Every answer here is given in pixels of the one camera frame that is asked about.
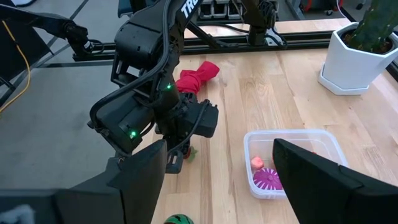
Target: floor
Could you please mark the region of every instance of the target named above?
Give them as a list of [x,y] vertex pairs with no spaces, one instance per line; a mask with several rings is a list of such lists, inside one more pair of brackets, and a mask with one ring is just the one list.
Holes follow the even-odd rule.
[[[82,2],[38,0],[27,10],[70,17]],[[91,38],[112,41],[126,21],[117,18],[117,6],[116,0],[90,0],[75,22],[87,27]],[[281,7],[281,19],[289,20],[283,11]],[[52,38],[38,32],[46,42]],[[65,44],[58,39],[51,49]],[[50,62],[72,62],[71,55],[66,49]],[[109,81],[110,71],[110,66],[32,71],[29,90],[0,118],[0,188],[72,187],[104,169],[114,152],[86,122],[91,106],[116,89]]]

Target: plastic container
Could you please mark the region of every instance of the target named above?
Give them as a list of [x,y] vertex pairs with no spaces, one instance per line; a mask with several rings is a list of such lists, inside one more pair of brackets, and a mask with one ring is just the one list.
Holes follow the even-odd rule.
[[263,130],[251,131],[244,137],[244,156],[246,170],[251,193],[259,199],[283,199],[286,198],[284,190],[262,190],[253,181],[254,171],[250,161],[254,156],[259,156],[264,161],[265,168],[276,170],[272,161],[272,147],[274,139],[281,138],[306,150],[315,152],[319,156],[327,158],[348,167],[347,160],[341,151],[336,138],[325,130],[296,129],[296,130]]

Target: wooden table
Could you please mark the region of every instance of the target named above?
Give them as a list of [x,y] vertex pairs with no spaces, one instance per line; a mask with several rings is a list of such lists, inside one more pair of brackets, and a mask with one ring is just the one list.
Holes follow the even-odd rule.
[[[278,22],[277,28],[335,30],[347,23]],[[236,35],[219,27],[205,30]],[[325,129],[336,136],[352,169],[398,185],[398,83],[384,72],[362,96],[336,96],[317,82],[325,57],[326,49],[181,57],[175,78],[204,60],[220,67],[198,95],[218,105],[218,126],[211,139],[192,137],[199,150],[195,160],[185,162],[179,175],[166,175],[152,223],[175,213],[200,224],[298,223],[287,200],[258,200],[249,191],[243,137],[258,129]],[[158,138],[148,134],[141,147]]]

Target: red towel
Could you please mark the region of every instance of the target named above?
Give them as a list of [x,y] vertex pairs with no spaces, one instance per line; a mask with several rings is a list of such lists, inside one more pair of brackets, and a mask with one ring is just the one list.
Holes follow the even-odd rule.
[[180,79],[175,82],[179,92],[197,94],[202,84],[217,76],[220,69],[211,62],[203,62],[197,71],[182,70]]

